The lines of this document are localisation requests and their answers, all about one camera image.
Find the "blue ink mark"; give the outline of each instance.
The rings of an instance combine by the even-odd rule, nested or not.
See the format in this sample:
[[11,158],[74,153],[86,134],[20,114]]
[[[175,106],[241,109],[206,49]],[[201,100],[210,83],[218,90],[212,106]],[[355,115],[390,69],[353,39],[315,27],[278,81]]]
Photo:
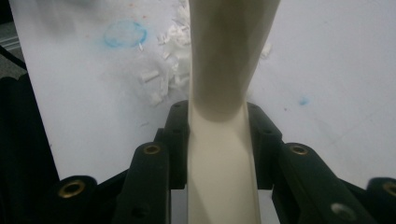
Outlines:
[[306,97],[303,97],[303,99],[300,100],[299,105],[307,105],[309,104],[309,99]]
[[146,29],[135,21],[118,21],[107,28],[104,40],[111,48],[132,48],[145,42],[147,35]]

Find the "white plastic tube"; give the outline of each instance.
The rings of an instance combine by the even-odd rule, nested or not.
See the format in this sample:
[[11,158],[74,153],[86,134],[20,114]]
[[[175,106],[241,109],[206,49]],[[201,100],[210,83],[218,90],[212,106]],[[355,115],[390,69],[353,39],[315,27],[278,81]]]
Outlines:
[[190,0],[189,224],[259,224],[245,95],[279,0]]
[[190,0],[198,109],[232,114],[245,101],[279,0]]

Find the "blue circle drawing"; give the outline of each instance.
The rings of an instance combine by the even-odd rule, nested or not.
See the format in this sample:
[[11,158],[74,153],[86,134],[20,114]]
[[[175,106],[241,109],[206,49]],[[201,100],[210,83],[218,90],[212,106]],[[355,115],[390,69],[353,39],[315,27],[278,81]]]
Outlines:
[[135,21],[118,21],[111,24],[104,35],[111,48],[132,48],[145,42],[147,31]]

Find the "white surface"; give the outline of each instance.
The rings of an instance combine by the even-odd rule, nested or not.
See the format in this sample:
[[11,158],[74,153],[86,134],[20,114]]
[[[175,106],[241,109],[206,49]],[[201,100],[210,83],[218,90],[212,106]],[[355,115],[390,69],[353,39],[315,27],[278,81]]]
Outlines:
[[[174,8],[166,1],[10,3],[61,177],[101,182],[126,169],[134,149],[163,127],[172,102],[149,107],[134,78],[142,64],[161,71],[155,36],[173,24]],[[281,1],[271,54],[250,87],[250,101],[286,142],[311,146],[360,187],[373,176],[396,177],[395,11],[393,0]],[[107,48],[106,28],[131,16],[148,29],[145,50]],[[271,215],[262,220],[276,223]]]

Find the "black cable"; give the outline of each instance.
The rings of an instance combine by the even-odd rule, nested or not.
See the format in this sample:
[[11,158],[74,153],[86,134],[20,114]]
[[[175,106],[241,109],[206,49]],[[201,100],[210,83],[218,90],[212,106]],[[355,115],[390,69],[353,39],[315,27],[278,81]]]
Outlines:
[[8,60],[10,60],[12,63],[15,63],[17,66],[27,71],[26,63],[24,63],[21,59],[15,57],[13,54],[8,52],[8,50],[3,48],[2,46],[0,46],[0,54],[3,55]]

